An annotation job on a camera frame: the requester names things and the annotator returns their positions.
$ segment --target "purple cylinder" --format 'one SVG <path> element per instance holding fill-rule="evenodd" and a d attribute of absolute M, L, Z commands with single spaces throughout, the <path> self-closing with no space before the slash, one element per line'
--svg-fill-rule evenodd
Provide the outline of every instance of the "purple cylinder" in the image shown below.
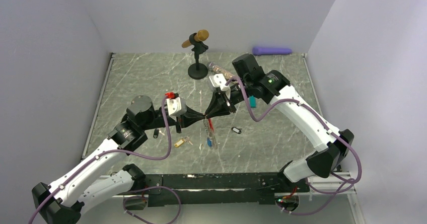
<path fill-rule="evenodd" d="M 270 47 L 259 47 L 255 46 L 252 48 L 252 54 L 263 55 L 263 54 L 290 54 L 291 49 L 288 48 L 270 48 Z"/>

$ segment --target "key fob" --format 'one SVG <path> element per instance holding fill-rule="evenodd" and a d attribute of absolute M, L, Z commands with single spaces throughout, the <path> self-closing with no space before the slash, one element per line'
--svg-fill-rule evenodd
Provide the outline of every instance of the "key fob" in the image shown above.
<path fill-rule="evenodd" d="M 242 133 L 242 130 L 241 130 L 241 129 L 239 129 L 239 128 L 236 128 L 236 127 L 232 127 L 232 128 L 231 128 L 231 130 L 232 130 L 233 132 L 237 133 L 237 134 Z"/>
<path fill-rule="evenodd" d="M 159 137 L 159 129 L 156 128 L 156 129 L 154 129 L 153 138 L 158 138 L 158 137 Z"/>

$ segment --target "gray marble surface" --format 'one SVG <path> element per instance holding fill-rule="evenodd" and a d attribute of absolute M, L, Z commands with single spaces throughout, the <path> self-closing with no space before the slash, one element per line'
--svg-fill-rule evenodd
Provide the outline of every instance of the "gray marble surface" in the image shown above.
<path fill-rule="evenodd" d="M 232 60 L 243 53 L 208 52 L 200 62 L 213 61 L 232 73 Z M 211 91 L 207 79 L 193 80 L 187 75 L 188 66 L 194 62 L 190 53 L 145 53 L 116 54 L 105 87 L 104 95 L 94 125 L 86 154 L 95 150 L 120 121 L 132 98 L 147 95 L 153 100 L 155 109 L 160 107 L 165 92 L 177 92 L 189 107 L 204 112 Z M 295 86 L 304 99 L 318 111 L 307 69 L 300 54 L 256 57 L 265 72 L 279 70 Z M 253 108 L 256 116 L 267 109 L 262 100 Z M 117 163 L 110 172 L 134 163 L 147 174 L 187 173 L 242 173 L 275 172 L 290 160 L 297 160 L 313 150 L 308 139 L 277 110 L 272 110 L 264 120 L 254 122 L 244 103 L 237 112 L 212 119 L 218 149 L 206 144 L 203 123 L 197 122 L 177 134 L 171 127 L 172 144 L 189 136 L 194 145 L 188 143 L 172 147 L 170 156 L 163 161 L 149 161 L 130 156 Z M 230 131 L 235 126 L 242 134 Z M 167 137 L 159 135 L 153 139 L 153 130 L 146 131 L 149 139 L 136 152 L 148 156 L 163 156 L 167 151 Z"/>

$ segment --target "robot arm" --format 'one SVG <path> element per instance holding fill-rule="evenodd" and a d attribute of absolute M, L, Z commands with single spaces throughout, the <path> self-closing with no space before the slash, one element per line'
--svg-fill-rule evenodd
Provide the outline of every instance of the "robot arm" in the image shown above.
<path fill-rule="evenodd" d="M 332 133 L 339 134 L 339 137 L 350 145 L 354 139 L 353 133 L 348 129 L 340 131 L 321 117 L 280 72 L 272 70 L 265 74 L 252 54 L 236 58 L 233 60 L 233 66 L 239 78 L 245 83 L 243 88 L 247 95 L 262 99 L 269 105 L 274 104 L 277 110 L 303 132 L 315 149 L 309 155 L 287 163 L 279 171 L 279 179 L 287 186 L 295 186 L 296 182 L 310 176 L 327 178 L 348 153 L 347 147 Z M 224 76 L 220 75 L 222 78 L 221 76 L 217 78 L 217 75 L 210 77 L 209 86 L 216 89 L 219 92 L 217 95 L 224 98 L 226 104 L 223 104 L 223 109 L 228 109 L 228 113 L 234 112 L 234 105 L 244 101 L 242 91 L 235 87 L 236 85 L 231 89 L 225 88 Z M 277 104 L 278 101 L 285 100 L 287 102 Z M 226 111 L 217 110 L 207 112 L 206 115 L 209 117 L 225 115 L 224 112 Z"/>
<path fill-rule="evenodd" d="M 186 106 L 185 101 L 174 93 L 168 94 L 166 119 L 160 109 L 154 110 L 149 97 L 134 98 L 121 123 L 93 153 L 58 180 L 49 185 L 39 183 L 33 188 L 35 206 L 40 209 L 46 222 L 76 223 L 82 214 L 111 196 L 144 188 L 145 174 L 135 165 L 127 165 L 116 175 L 93 183 L 148 139 L 145 130 L 166 127 L 168 123 L 180 133 L 181 128 L 205 118 L 229 115 L 236 111 L 236 104 L 247 100 L 245 92 L 275 105 L 307 136 L 315 149 L 308 156 L 287 163 L 278 173 L 279 180 L 287 186 L 295 186 L 298 181 L 313 175 L 327 178 L 348 153 L 347 147 L 337 140 L 338 136 L 334 137 L 334 133 L 339 133 L 340 138 L 351 144 L 354 138 L 352 132 L 348 129 L 340 131 L 318 116 L 288 79 L 276 70 L 265 74 L 253 55 L 238 57 L 233 61 L 233 66 L 245 84 L 228 86 L 222 74 L 209 77 L 213 95 L 204 114 Z M 284 99 L 292 100 L 278 104 Z M 162 160 L 166 157 L 151 159 Z"/>

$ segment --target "wooden microphone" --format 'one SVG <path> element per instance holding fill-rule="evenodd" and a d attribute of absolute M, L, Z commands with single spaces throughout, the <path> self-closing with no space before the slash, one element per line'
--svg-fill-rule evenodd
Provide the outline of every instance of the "wooden microphone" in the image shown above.
<path fill-rule="evenodd" d="M 200 41 L 205 41 L 207 38 L 209 37 L 209 32 L 205 29 L 199 30 L 195 35 L 194 35 L 194 40 L 197 42 Z M 188 46 L 191 46 L 190 40 L 187 39 L 184 41 L 184 43 L 182 43 L 181 45 L 183 48 L 187 48 Z"/>

